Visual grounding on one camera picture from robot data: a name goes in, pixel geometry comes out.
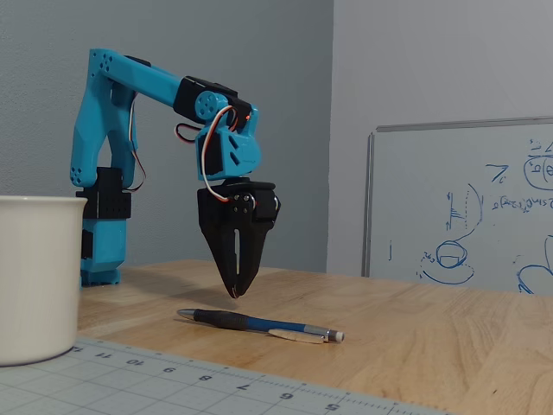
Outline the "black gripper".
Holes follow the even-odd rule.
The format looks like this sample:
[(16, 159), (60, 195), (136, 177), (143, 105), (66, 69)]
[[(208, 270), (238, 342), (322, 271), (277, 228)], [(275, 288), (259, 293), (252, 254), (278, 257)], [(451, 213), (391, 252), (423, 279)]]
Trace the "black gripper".
[[(275, 187), (271, 182), (239, 177), (213, 187), (227, 201), (217, 199), (207, 188), (197, 191), (200, 227), (232, 298), (243, 296), (257, 276), (266, 234), (280, 209)], [(234, 231), (238, 232), (238, 259)]]

